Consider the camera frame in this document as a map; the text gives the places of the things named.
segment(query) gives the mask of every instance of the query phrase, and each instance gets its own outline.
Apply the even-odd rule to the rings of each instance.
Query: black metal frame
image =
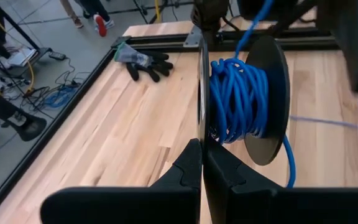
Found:
[[[256,31],[243,50],[248,50],[259,35],[272,31],[283,50],[339,49],[327,32],[315,28],[285,30],[288,26],[280,22],[276,26],[281,26],[280,30],[271,27]],[[233,51],[241,35],[242,32],[223,32],[217,45],[208,46],[209,51]],[[178,34],[118,38],[77,94],[1,186],[0,203],[112,60],[118,44],[126,41],[140,51],[197,52],[198,47],[184,46],[186,37],[186,34]],[[119,222],[124,219],[126,223],[139,220],[197,223],[200,219],[203,164],[209,207],[216,223],[268,223],[273,219],[274,222],[316,221],[317,218],[338,220],[338,217],[345,221],[355,218],[358,221],[358,189],[284,189],[247,167],[215,140],[208,138],[206,141],[208,150],[203,155],[200,141],[191,140],[171,169],[151,188],[65,189],[46,199],[42,206],[42,219],[51,223]]]
[[[41,57],[43,57],[47,52],[51,52],[51,48],[47,47],[39,47],[23,30],[22,28],[17,25],[17,23],[8,15],[1,7],[0,12],[4,16],[4,18],[17,30],[21,36],[25,38],[26,41],[37,51],[37,55],[30,59],[29,63],[34,64],[37,62]],[[28,70],[28,66],[22,67],[22,68],[13,68],[11,70],[7,70],[5,68],[2,68],[0,65],[0,72],[4,74],[7,77],[11,78],[22,78],[22,75]]]

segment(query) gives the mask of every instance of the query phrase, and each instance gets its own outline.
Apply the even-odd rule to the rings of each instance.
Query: black shoe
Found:
[[[85,11],[82,11],[82,16],[85,18],[85,19],[89,19],[91,17],[90,14],[88,14],[87,12]]]

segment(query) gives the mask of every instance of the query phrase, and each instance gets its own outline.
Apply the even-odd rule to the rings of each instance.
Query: black glove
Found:
[[[139,70],[147,72],[154,82],[160,81],[160,76],[157,72],[163,76],[169,76],[169,70],[173,68],[173,64],[166,62],[169,59],[169,55],[160,52],[141,51],[140,53],[145,54],[151,58],[151,64],[147,67],[139,65],[137,63],[126,63],[129,74],[134,81],[139,79]]]

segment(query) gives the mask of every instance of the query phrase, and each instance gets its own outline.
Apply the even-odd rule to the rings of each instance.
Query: concrete floor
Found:
[[[70,1],[75,12],[82,16],[81,8]],[[20,27],[41,47],[51,47],[56,52],[66,54],[71,58],[75,72],[90,72],[99,63],[109,50],[115,38],[122,35],[129,26],[144,24],[139,12],[126,12],[117,14],[117,11],[134,9],[135,5],[128,0],[102,0],[106,10],[115,21],[115,26],[108,30],[106,37],[100,37],[95,32],[93,21],[82,18],[84,27],[76,29],[70,18],[57,0],[0,0],[1,7],[20,25]],[[154,1],[144,1],[146,6],[154,6]],[[175,9],[179,21],[190,19],[191,5],[180,6]],[[153,9],[146,16],[148,20],[155,14]],[[175,17],[172,8],[168,7],[162,14],[163,22],[173,22]],[[25,42],[19,33],[6,24],[9,33],[21,42]],[[45,56],[35,64],[35,87],[55,87],[55,79],[69,69],[68,62],[58,62]],[[56,116],[58,111],[45,111],[50,116]],[[43,114],[36,113],[50,124],[51,119]],[[22,158],[28,153],[36,140],[23,142],[12,128],[0,126],[0,186],[9,177]]]

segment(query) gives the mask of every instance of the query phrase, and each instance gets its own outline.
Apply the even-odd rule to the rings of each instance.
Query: wooden table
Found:
[[[125,35],[187,33],[192,26],[191,22],[134,26]],[[349,91],[342,53],[285,55],[290,114],[358,124],[358,99]],[[40,223],[42,201],[65,187],[155,182],[196,137],[197,56],[170,54],[175,68],[160,83],[147,74],[134,82],[124,66],[110,62],[3,201],[0,223]],[[232,57],[232,52],[209,55],[210,60],[220,57]],[[297,164],[297,187],[358,187],[358,130],[289,121],[287,134]],[[286,184],[285,150],[261,167],[251,161],[242,141],[226,147],[248,166]],[[201,209],[201,222],[209,223],[204,192]]]

